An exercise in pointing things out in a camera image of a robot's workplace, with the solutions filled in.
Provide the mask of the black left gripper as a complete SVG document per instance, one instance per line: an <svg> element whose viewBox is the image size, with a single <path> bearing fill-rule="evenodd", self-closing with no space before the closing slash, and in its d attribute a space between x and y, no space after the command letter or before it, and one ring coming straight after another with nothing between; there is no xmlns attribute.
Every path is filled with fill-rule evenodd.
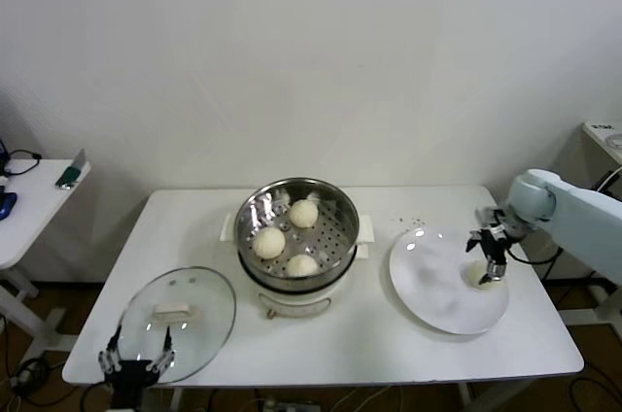
<svg viewBox="0 0 622 412"><path fill-rule="evenodd" d="M112 387L110 411L140 411L144 392L156 383L156 373L165 372L175 358L170 327L165 331L160 355L149 360L122 360L119 353L121 325L98 354L104 380Z"/></svg>

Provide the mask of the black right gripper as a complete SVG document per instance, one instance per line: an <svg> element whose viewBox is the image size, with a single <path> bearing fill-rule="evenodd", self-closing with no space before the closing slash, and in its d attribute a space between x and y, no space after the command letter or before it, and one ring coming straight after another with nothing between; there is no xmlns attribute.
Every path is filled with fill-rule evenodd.
<svg viewBox="0 0 622 412"><path fill-rule="evenodd" d="M501 282L507 267L506 258L525 261L515 255L513 247L530 232L530 226L515 215L481 215L481 228L473 230L466 242L466 252L481 247L486 256L485 272L480 285Z"/></svg>

